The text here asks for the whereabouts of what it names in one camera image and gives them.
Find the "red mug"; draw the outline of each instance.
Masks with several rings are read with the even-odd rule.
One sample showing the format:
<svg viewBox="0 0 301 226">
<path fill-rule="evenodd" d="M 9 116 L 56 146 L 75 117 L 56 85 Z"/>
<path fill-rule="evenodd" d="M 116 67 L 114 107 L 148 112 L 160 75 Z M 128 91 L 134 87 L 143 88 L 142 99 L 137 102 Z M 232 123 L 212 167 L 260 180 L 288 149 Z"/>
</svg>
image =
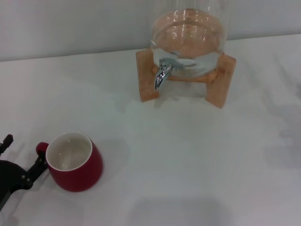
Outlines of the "red mug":
<svg viewBox="0 0 301 226">
<path fill-rule="evenodd" d="M 46 162 L 53 179 L 70 192 L 89 189 L 98 181 L 103 170 L 97 147 L 83 133 L 64 133 L 49 144 L 39 143 L 36 152 L 46 152 Z"/>
</svg>

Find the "white table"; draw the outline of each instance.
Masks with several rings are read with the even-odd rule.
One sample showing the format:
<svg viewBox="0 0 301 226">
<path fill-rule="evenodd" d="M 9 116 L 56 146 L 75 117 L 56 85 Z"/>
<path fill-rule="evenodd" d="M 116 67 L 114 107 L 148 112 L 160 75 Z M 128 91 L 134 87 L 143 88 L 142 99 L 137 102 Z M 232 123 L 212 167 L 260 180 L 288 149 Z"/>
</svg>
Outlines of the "white table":
<svg viewBox="0 0 301 226">
<path fill-rule="evenodd" d="M 0 226 L 299 226 L 301 35 L 228 41 L 238 60 L 225 107 L 200 84 L 139 100 L 135 52 L 0 63 L 1 156 L 29 168 L 35 146 L 82 131 L 105 169 L 69 193 L 48 172 L 14 193 Z"/>
</svg>

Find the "metal spigot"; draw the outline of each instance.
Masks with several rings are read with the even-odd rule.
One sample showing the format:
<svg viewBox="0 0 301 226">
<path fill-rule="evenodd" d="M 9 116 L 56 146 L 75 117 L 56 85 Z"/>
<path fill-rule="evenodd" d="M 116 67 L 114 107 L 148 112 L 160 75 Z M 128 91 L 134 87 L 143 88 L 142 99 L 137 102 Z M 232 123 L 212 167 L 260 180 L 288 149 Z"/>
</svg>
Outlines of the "metal spigot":
<svg viewBox="0 0 301 226">
<path fill-rule="evenodd" d="M 183 69 L 184 66 L 177 61 L 170 58 L 160 58 L 159 60 L 159 70 L 155 77 L 155 90 L 158 90 L 162 83 L 167 80 L 173 68 Z"/>
</svg>

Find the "glass beverage dispenser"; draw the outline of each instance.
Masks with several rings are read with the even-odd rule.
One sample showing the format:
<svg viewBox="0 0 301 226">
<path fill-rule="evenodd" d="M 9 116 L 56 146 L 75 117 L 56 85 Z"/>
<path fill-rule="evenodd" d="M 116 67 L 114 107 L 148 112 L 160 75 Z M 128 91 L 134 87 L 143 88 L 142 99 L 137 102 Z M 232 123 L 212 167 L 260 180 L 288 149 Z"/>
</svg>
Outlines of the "glass beverage dispenser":
<svg viewBox="0 0 301 226">
<path fill-rule="evenodd" d="M 155 89 L 169 75 L 200 77 L 224 52 L 232 0 L 152 0 L 151 49 L 159 71 Z"/>
</svg>

